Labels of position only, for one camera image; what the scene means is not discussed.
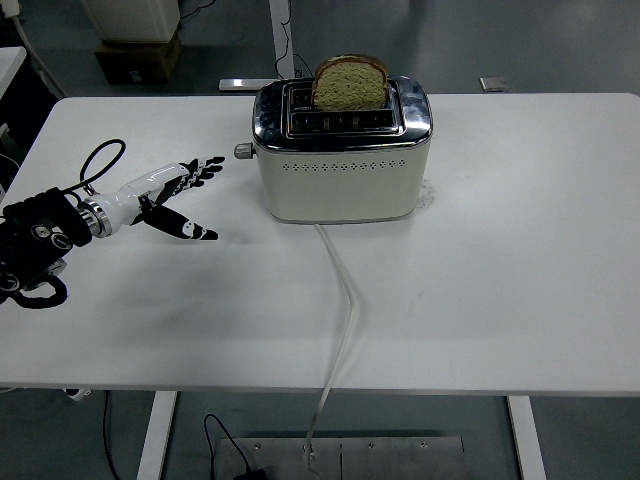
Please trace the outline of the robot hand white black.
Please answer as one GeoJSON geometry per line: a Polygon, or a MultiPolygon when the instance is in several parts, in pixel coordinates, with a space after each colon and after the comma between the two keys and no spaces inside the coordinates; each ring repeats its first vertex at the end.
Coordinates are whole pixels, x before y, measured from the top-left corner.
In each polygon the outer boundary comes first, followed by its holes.
{"type": "Polygon", "coordinates": [[[112,194],[86,198],[79,210],[91,234],[105,238],[124,225],[145,223],[179,239],[216,240],[218,234],[200,226],[164,203],[188,189],[198,188],[223,168],[224,158],[172,163],[143,175],[112,194]]]}

